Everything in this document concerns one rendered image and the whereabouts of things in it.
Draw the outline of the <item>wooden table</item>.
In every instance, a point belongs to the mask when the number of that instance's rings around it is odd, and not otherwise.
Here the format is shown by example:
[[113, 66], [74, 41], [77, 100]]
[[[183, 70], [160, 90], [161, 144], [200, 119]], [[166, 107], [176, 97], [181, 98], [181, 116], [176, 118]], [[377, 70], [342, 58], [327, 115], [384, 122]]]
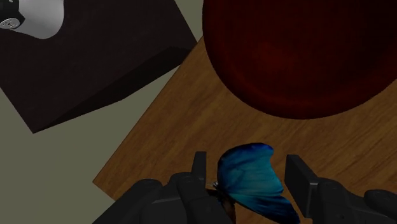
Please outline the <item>wooden table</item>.
[[227, 149], [264, 142], [283, 177], [286, 156], [300, 155], [319, 176], [363, 195], [371, 188], [397, 193], [397, 81], [352, 109], [347, 95], [314, 96], [313, 120], [279, 118], [234, 96], [218, 78], [199, 41], [174, 76], [94, 179], [119, 198], [143, 178], [166, 183], [188, 171], [196, 151], [207, 152], [207, 180]]

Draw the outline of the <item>dark robot stand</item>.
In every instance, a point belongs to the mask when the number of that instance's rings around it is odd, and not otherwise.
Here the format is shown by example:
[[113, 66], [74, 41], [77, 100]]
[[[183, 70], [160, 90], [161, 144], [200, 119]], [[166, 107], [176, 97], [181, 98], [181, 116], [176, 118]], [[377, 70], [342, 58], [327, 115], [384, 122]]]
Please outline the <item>dark robot stand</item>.
[[0, 0], [0, 89], [34, 133], [128, 97], [195, 45], [175, 0]]

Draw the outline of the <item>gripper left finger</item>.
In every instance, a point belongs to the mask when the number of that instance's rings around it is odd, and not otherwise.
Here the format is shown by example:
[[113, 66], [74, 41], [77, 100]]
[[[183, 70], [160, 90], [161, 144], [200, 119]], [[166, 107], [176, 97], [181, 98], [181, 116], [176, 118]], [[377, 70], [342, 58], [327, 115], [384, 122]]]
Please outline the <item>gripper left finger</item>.
[[134, 183], [92, 224], [233, 224], [205, 189], [206, 152], [198, 151], [190, 172]]

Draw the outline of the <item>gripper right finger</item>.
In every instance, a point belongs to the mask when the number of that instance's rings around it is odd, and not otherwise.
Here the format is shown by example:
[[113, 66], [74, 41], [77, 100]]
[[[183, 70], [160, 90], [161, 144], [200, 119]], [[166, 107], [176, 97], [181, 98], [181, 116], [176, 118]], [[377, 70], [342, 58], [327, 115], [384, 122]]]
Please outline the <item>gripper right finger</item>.
[[397, 194], [373, 189], [360, 197], [338, 181], [318, 177], [298, 155], [286, 157], [284, 182], [312, 224], [397, 224]]

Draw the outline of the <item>dark red round bowl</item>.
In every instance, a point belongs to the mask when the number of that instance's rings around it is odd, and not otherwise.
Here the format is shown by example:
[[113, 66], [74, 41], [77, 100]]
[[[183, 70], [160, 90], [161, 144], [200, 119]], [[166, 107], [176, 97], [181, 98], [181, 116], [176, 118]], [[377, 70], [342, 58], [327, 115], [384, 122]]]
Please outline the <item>dark red round bowl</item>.
[[207, 54], [247, 105], [336, 115], [397, 79], [397, 0], [204, 0]]

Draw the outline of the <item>blue butterfly figure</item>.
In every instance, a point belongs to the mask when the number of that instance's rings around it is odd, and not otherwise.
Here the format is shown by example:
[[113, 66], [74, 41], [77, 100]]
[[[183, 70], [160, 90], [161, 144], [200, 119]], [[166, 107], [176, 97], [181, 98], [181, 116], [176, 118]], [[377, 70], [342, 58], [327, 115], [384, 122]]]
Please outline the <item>blue butterfly figure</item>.
[[224, 152], [212, 185], [226, 198], [278, 224], [300, 224], [291, 202], [282, 196], [280, 179], [270, 163], [274, 149], [249, 143]]

